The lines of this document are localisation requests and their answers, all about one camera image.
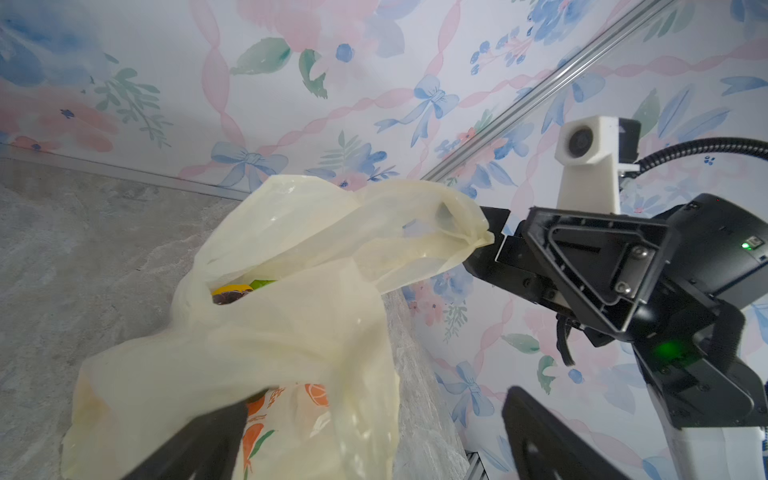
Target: green led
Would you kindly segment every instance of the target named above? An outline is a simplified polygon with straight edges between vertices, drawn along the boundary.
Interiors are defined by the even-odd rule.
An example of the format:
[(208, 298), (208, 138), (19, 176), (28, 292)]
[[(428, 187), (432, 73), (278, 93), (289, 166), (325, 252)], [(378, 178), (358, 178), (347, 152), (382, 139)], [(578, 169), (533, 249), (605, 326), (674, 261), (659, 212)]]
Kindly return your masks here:
[(671, 340), (662, 343), (654, 349), (654, 355), (661, 360), (670, 361), (683, 355), (683, 345), (680, 342)]

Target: robotic arm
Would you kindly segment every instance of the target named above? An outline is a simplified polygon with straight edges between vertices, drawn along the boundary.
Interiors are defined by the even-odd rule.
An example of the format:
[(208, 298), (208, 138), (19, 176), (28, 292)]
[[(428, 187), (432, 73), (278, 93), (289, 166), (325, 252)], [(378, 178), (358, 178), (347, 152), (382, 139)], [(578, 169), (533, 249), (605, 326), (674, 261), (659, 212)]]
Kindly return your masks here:
[[(639, 122), (623, 118), (563, 126), (558, 208), (531, 208), (505, 236), (509, 210), (483, 207), (495, 243), (464, 265), (553, 310), (566, 365), (574, 364), (573, 329), (596, 347), (631, 343), (681, 479), (763, 480), (766, 392), (737, 348), (740, 309), (768, 293), (768, 224), (710, 194), (652, 219), (619, 215), (619, 180), (707, 151), (768, 160), (768, 144), (705, 139), (635, 163), (639, 132)], [(518, 455), (529, 455), (515, 452), (520, 467), (525, 458)], [(521, 478), (536, 478), (523, 470)]]

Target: screw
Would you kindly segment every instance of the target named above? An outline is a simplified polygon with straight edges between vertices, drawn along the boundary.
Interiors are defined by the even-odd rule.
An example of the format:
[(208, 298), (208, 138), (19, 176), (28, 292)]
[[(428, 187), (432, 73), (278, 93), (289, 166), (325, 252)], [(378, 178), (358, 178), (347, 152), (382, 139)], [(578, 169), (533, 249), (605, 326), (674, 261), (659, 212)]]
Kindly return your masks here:
[(637, 258), (638, 260), (642, 260), (643, 258), (646, 258), (650, 252), (647, 248), (643, 247), (642, 245), (635, 245), (632, 247), (632, 256)]
[(616, 282), (616, 286), (614, 287), (614, 290), (617, 293), (623, 293), (624, 295), (628, 295), (632, 293), (632, 287), (629, 286), (627, 282)]

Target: translucent yellow plastic bag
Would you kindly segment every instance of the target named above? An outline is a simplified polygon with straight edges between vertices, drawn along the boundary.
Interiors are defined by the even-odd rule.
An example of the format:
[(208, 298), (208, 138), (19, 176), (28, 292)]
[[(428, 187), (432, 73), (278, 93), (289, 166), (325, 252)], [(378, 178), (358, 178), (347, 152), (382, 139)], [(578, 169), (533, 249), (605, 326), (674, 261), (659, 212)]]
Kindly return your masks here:
[[(194, 417), (269, 386), (322, 384), (329, 421), (284, 410), (270, 437), (282, 449), (272, 445), (250, 478), (391, 478), (398, 378), (381, 294), (458, 265), (492, 243), (487, 229), (472, 200), (440, 184), (388, 180), (353, 193), (271, 177), (200, 248), (165, 331), (83, 363), (62, 475), (120, 478)], [(277, 281), (211, 301), (254, 280)]]

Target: floral wallpaper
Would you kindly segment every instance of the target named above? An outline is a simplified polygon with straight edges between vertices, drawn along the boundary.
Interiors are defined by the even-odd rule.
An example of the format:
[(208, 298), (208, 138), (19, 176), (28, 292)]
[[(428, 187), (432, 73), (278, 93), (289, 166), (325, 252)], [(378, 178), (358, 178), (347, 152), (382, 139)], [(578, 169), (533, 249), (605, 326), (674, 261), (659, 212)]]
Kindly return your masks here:
[(0, 142), (245, 192), (420, 178), (638, 2), (7, 0)]
[[(641, 156), (708, 136), (768, 140), (766, 8), (764, 0), (675, 2), (445, 182), (481, 205), (511, 209), (505, 231), (512, 234), (531, 206), (556, 203), (561, 166), (554, 146), (566, 121), (636, 118)], [(502, 57), (517, 68), (510, 60), (525, 53), (520, 45), (509, 48)], [(484, 58), (495, 60), (493, 50), (482, 50), (472, 57), (481, 65), (478, 75), (489, 65)], [(484, 117), (476, 118), (481, 126)], [(631, 182), (621, 210), (652, 217), (709, 192), (768, 219), (766, 179), (768, 164), (751, 157), (688, 157)], [(677, 479), (629, 345), (598, 349), (572, 333), (576, 365), (563, 366), (554, 313), (475, 279), (463, 266), (403, 293), (462, 441), (480, 452), (489, 478), (517, 478), (501, 409), (509, 386), (520, 385), (631, 478)], [(765, 380), (768, 296), (745, 314), (740, 356)]]

